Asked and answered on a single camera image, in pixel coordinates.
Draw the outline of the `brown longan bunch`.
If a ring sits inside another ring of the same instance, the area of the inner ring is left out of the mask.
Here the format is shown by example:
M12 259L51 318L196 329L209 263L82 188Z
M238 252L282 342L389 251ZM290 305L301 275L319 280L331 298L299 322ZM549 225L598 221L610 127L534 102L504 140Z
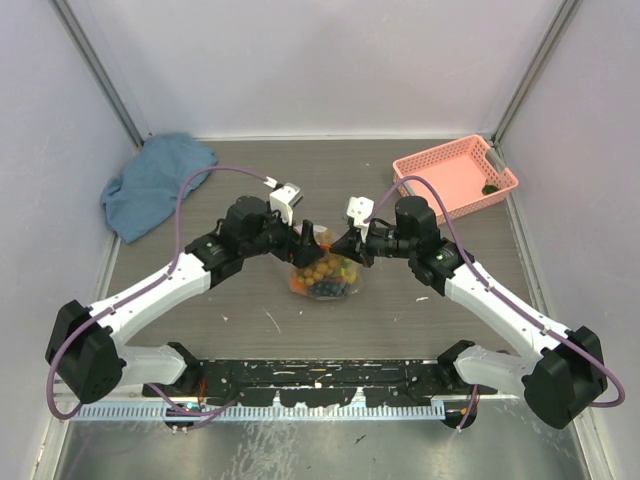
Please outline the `brown longan bunch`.
M341 277L342 269L343 260L338 255L325 253L318 261L300 269L296 277L304 277L306 285L311 286L319 281L333 281L335 278Z

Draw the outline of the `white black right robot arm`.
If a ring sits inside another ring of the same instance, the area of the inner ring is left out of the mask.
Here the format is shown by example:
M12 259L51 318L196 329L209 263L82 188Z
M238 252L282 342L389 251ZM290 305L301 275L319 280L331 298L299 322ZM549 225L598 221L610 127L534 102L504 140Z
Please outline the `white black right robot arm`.
M442 236L435 212L421 197L402 197L393 224L372 217L374 203L350 198L347 232L332 252L370 267L376 258L405 259L414 277L463 306L498 333L512 354L461 340L438 358L444 390L470 385L521 397L545 424L563 429L603 394L607 379L598 336L571 330L503 288L467 251Z

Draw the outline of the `clear zip top bag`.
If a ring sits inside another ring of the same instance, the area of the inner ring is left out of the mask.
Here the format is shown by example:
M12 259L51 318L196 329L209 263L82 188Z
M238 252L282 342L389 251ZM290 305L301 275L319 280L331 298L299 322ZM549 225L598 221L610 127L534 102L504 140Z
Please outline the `clear zip top bag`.
M305 268L291 269L290 290L321 301L339 300L358 293L362 284L361 265L330 252L330 245L337 239L331 230L319 225L313 232L323 256Z

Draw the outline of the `dark grape bunch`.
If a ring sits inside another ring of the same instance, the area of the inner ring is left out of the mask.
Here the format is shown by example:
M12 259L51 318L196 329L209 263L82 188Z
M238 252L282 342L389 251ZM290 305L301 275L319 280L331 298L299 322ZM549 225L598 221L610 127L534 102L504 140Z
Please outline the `dark grape bunch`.
M306 293L319 300L338 299L349 295L350 285L342 281L319 281L308 286Z

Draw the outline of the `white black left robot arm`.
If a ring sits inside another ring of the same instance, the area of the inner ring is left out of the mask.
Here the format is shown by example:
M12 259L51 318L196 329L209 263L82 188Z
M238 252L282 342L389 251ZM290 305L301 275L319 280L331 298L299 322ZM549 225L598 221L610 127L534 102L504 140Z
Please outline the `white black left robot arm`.
M249 258L271 254L305 268L323 253L311 221L296 225L271 203L241 197L216 229L188 244L175 263L91 306L76 300L64 305L46 361L83 405L118 387L141 384L191 395L204 377L200 360L177 342L134 347L130 340L174 307L239 273Z

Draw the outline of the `orange persimmon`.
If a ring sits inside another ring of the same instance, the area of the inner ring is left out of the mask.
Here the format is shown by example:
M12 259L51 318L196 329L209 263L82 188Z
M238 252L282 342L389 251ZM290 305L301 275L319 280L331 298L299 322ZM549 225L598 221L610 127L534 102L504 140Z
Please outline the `orange persimmon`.
M306 285L306 280L304 277L302 278L298 278L298 277L291 277L290 278L290 282L289 282L289 286L291 288L292 291L301 294L301 295L305 295L306 291L307 291L307 285Z

